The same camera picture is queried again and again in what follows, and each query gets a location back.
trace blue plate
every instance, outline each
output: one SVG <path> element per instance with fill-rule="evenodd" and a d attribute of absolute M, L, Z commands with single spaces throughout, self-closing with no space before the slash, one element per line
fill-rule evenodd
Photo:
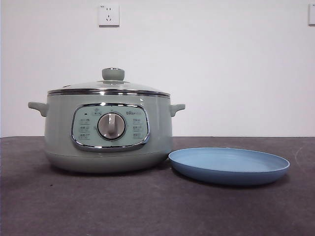
<path fill-rule="evenodd" d="M 279 156 L 245 149 L 200 147 L 169 154 L 172 166 L 183 175 L 204 182 L 259 185 L 274 182 L 290 163 Z"/>

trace pot base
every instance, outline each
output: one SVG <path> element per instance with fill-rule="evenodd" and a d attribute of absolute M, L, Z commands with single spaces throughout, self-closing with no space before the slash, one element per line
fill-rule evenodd
<path fill-rule="evenodd" d="M 46 153 L 52 165 L 68 171 L 83 173 L 116 173 L 152 167 L 167 158 L 168 152 L 126 156 L 63 156 Z"/>

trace glass lid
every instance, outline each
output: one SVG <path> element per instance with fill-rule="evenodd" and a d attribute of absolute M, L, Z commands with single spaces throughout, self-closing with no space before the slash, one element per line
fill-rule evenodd
<path fill-rule="evenodd" d="M 67 85 L 60 89 L 50 90 L 48 94 L 151 94 L 169 97 L 170 94 L 148 86 L 138 85 L 124 81 L 125 71 L 118 68 L 106 68 L 102 70 L 104 80 L 83 84 Z"/>

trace lid knob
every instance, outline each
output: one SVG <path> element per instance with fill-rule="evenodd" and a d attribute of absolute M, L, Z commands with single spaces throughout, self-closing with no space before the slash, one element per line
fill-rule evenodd
<path fill-rule="evenodd" d="M 102 69 L 102 77 L 104 80 L 122 81 L 125 77 L 125 71 L 119 68 Z"/>

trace silver knob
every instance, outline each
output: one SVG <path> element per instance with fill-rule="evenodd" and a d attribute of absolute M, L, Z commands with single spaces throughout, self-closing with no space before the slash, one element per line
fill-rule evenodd
<path fill-rule="evenodd" d="M 102 137 L 110 140 L 117 139 L 125 131 L 125 121 L 116 113 L 107 113 L 99 119 L 97 128 Z"/>
<path fill-rule="evenodd" d="M 125 78 L 125 71 L 119 68 L 106 68 L 102 70 L 104 80 L 122 81 Z"/>

